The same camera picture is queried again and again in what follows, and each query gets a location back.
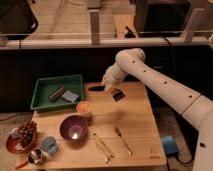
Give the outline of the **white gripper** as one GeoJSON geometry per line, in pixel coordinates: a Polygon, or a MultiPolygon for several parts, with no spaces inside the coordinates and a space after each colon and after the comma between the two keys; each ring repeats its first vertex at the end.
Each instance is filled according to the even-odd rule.
{"type": "Polygon", "coordinates": [[[105,86],[104,91],[111,93],[114,89],[113,86],[123,82],[125,77],[126,73],[122,71],[117,64],[113,64],[106,70],[102,78],[102,84],[105,86]]]}

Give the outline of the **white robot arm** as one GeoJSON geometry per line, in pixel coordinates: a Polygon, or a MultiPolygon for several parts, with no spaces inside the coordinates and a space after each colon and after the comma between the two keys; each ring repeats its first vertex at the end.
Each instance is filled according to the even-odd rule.
{"type": "Polygon", "coordinates": [[[127,75],[136,77],[199,132],[193,171],[213,171],[213,100],[150,68],[144,60],[140,48],[119,51],[102,78],[105,91],[110,92],[127,75]]]}

